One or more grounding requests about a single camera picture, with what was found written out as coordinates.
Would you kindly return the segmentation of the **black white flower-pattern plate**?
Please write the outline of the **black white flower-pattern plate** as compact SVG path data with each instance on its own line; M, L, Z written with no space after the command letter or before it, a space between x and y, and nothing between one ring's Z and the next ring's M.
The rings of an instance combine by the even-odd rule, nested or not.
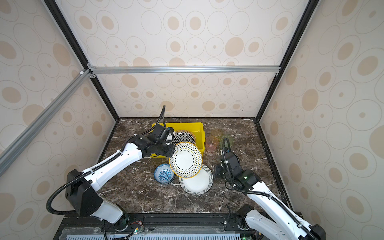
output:
M193 133L186 130L179 130L174 132L174 137L171 143L174 145L177 145L183 142L195 144L196 141L197 141L196 137Z

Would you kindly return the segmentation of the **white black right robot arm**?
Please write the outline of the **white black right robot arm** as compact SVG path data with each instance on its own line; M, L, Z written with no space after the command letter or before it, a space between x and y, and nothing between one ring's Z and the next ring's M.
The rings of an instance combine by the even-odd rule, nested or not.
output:
M230 216L239 229L253 229L270 240L325 240L326 232L318 224L311 225L292 211L267 187L252 170L243 170L238 156L225 148L220 153L215 175L226 180L234 191L244 194L259 205L260 213L251 205L244 205Z

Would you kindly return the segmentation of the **yellow-rim dotted plate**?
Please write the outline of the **yellow-rim dotted plate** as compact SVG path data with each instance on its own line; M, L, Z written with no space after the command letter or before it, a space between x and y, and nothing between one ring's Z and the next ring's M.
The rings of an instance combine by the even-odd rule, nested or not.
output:
M192 143L179 143L175 146L174 153L169 158L169 165L174 174L179 178L193 178L200 172L203 166L202 153Z

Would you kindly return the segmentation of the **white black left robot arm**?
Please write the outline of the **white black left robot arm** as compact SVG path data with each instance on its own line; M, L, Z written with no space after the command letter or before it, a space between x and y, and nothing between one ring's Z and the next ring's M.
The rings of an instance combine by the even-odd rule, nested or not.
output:
M124 211L116 204L98 194L103 185L129 165L153 154L171 157L175 150L172 144L174 129L156 124L149 131L127 139L125 145L104 161L79 172L71 171L67 182L48 198L46 209L53 215L78 214L80 217L95 217L111 224L119 222ZM72 211L55 210L53 200L65 192Z

